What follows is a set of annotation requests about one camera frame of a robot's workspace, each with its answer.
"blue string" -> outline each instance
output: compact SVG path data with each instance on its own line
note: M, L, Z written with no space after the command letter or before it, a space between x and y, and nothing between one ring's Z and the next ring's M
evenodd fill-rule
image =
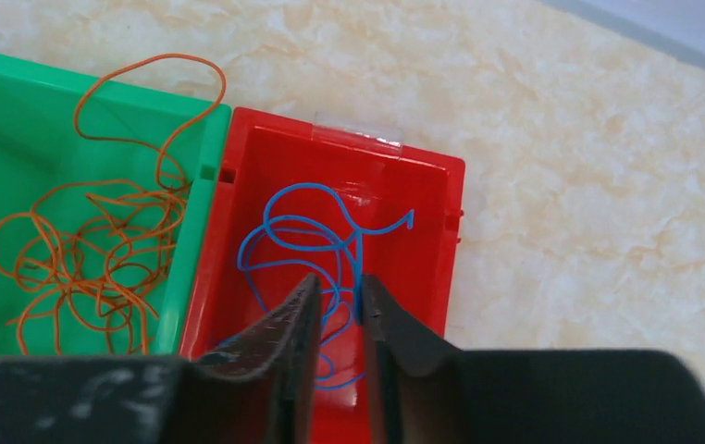
M293 192L293 191L298 191L298 190L318 190L318 191L323 191L329 196L331 196L334 201L336 201L336 204L339 206L339 209L341 210L342 215L344 216L344 219L347 221L347 223L353 228L352 234L345 240L340 238L336 233L333 232L330 228L326 227L320 222L317 222L316 220L313 220L309 217L305 216L297 216L297 215L285 215L285 216L275 216L271 217L271 212L273 210L274 204L284 197L286 194ZM370 229L370 228L362 228L358 224L355 223L353 218L350 216L350 213L347 211L347 208L344 206L344 202L342 201L341 197L333 191L330 187L327 187L325 185L319 184L319 183L311 183L311 182L305 182L305 183L296 183L294 185L290 185L289 187L285 187L281 191L277 192L274 194L271 199L266 203L266 207L263 211L263 224L260 225L259 227L253 229L247 236L244 238L243 242L241 243L241 247L238 250L238 257L236 260L238 269L244 273L246 276L246 281L249 284L250 288L252 289L252 293L254 295L254 298L257 300L257 304L260 306L260 308L263 310L264 313L268 313L269 309L266 306L265 301L263 300L263 297L260 295L259 290L257 287L254 285L254 281L252 279L252 272L255 270L262 270L265 268L271 268L274 266L282 266L282 265L304 265L312 270L314 270L318 275L323 277L328 283L330 288L325 289L322 291L323 294L330 294L330 300L328 301L328 306L326 308L326 311L323 313L321 319L320 319L320 325L321 329L323 332L325 332L326 325L328 323L328 320L330 319L331 316L333 316L341 306L344 306L347 309L348 316L347 316L347 321L345 324L334 330L333 332L327 334L321 341L320 341L320 354L319 354L319 359L323 362L325 362L328 365L328 372L323 375L323 376L317 376L315 378L315 382L324 382L330 380L332 377L336 375L336 367L331 361L329 357L327 357L323 352L322 349L325 345L327 345L329 342L332 340L336 339L339 335L341 335L347 328L351 326L353 323L353 319L355 319L357 324L361 324L362 322L362 310L361 310L361 283L362 283L362 277L364 273L364 235L369 235L369 236L379 236L382 234L388 234L394 229L406 225L407 229L412 229L413 227L413 221L414 221L414 210L410 210L407 212L406 215L404 215L401 219L397 220L393 224L385 227L385 228L379 228L379 229ZM279 223L285 223L285 222L291 222L291 223L299 223L302 225L309 226L311 229L306 229L306 228L284 228L284 227L274 227L275 224ZM283 240L282 238L279 237L280 233L288 233L288 234L301 234L301 235L309 235L309 236L314 236L318 237L321 240L325 241L325 244L319 244L319 245L299 245L291 242L287 242ZM264 262L262 264L251 264L251 259L252 259L252 253L254 251L254 247L257 245L259 241L261 241L263 238L268 237L270 238L273 242L275 242L278 246L292 250L295 252L302 252L302 253L325 253L325 252L333 252L336 255L336 276L335 278L332 277L328 271L323 269L321 266L305 261L303 259L286 259L286 260L280 260L280 261L272 261L272 262ZM350 247L351 245L354 246L354 254L351 252ZM352 275L353 275L353 285L351 288L349 287L342 287L341 286L341 278L342 278L342 256L344 259L346 259L347 263L350 265L352 269ZM351 293L352 295L352 307L350 306L350 303L347 301L344 301L341 298L342 293ZM232 339L227 338L222 343L227 342L228 340ZM317 389L320 390L335 390L335 389L341 389L343 387L347 387L351 384L354 384L361 380L361 378L364 377L364 373L358 374L357 376L351 378L348 381L345 381L341 384L337 384L334 386L320 386L315 384Z

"orange rubber band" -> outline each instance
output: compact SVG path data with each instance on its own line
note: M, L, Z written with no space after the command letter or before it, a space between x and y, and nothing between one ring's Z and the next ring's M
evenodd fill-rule
M216 100L202 113L187 120L176 128L162 143L161 147L151 143L134 139L89 135L80 128L80 111L89 98L105 82L134 69L167 58L177 58L202 63L212 68L221 79L221 89ZM7 322L16 325L16 337L23 354L28 354L28 346L23 337L23 328L27 321L46 317L53 318L54 346L56 354L62 353L60 312L66 305L74 318L91 331L105 335L108 351L115 354L112 335L120 331L128 334L126 354L141 352L148 353L148 317L158 319L159 315L154 307L146 301L148 294L167 279L167 273L172 264L172 250L176 246L177 229L183 220L186 201L191 183L180 167L178 161L167 154L170 144L188 127L208 116L216 109L224 98L227 89L227 79L220 67L213 62L194 55L162 54L146 58L141 62L113 71L97 80L91 88L81 97L75 107L73 125L75 131L83 139L99 142L127 142L134 143L157 152L155 163L155 182L159 190L148 191L144 187L126 179L111 179L68 183L53 188L37 200L28 211L15 213L0 221L0 231L16 219L29 219L38 235L25 243L15 258L12 270L5 269L0 263L0 273L12 278L22 290L38 295L25 307L23 312L15 319ZM178 174L167 173L162 170L165 160L172 164ZM126 185L131 187L131 192L118 197L104 196L98 193L86 192L85 199L99 211L75 231L61 231L38 212L44 202L55 194L83 187L106 187L109 185ZM114 216L108 208L128 210L125 217ZM149 209L161 210L160 220L152 227L132 225L132 220L142 211ZM107 251L88 239L91 234L105 234L117 238L118 243ZM142 247L137 243L151 243L155 246ZM47 247L48 256L43 259L30 256L37 246ZM85 276L82 266L88 254L96 254L103 258L102 273L96 277ZM156 266L148 267L135 259L143 254L156 255ZM127 268L137 268L143 271L143 278L135 285L123 285L116 282L114 274ZM94 316L89 318L83 315L77 307L76 298L91 298L94 301ZM41 302L55 298L53 308L44 312L35 313L34 310ZM133 319L135 313L139 315L141 342L135 343L135 328Z

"white surface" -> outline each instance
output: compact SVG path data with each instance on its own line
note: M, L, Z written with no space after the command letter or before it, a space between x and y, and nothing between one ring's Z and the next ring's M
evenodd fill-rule
M454 343L663 349L705 386L704 71L532 0L0 0L2 53L102 75L166 51L217 62L231 105L466 160Z
M545 0L705 68L705 0Z

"beige marble surface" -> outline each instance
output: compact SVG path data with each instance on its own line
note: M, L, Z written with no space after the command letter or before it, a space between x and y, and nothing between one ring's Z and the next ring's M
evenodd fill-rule
M661 348L705 384L705 72L533 0L0 0L2 53L103 74L168 51L221 65L231 105L466 159L455 343Z

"green plastic tray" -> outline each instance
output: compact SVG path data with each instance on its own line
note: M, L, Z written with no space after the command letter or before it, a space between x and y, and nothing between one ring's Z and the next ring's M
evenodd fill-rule
M157 189L155 152L130 143L86 141L75 134L72 112L93 81L90 76L0 55L0 219L27 211L45 192L67 182L130 179ZM80 121L89 134L160 145L179 124L207 106L207 102L190 97L110 82L89 101ZM168 279L148 297L160 314L158 322L149 319L149 335L155 335L150 352L178 350L229 120L230 108L222 105L170 147L170 154L192 179L192 188ZM59 229L75 229L98 215L81 193L62 196L56 196L41 210ZM5 228L0 233L2 264L11 269L19 249L35 235L36 230L27 221ZM89 263L84 271L86 266L97 267L98 271L100 263ZM15 327L5 323L17 317L37 295L22 291L0 274L0 354L20 353ZM38 309L52 307L52 303L41 304ZM93 302L81 304L80 310L93 310ZM102 333L81 326L67 306L62 313L64 353L107 353ZM139 318L134 322L136 330L137 322ZM24 336L30 353L55 353L52 318L28 321ZM122 336L114 337L114 344L117 350L126 349Z

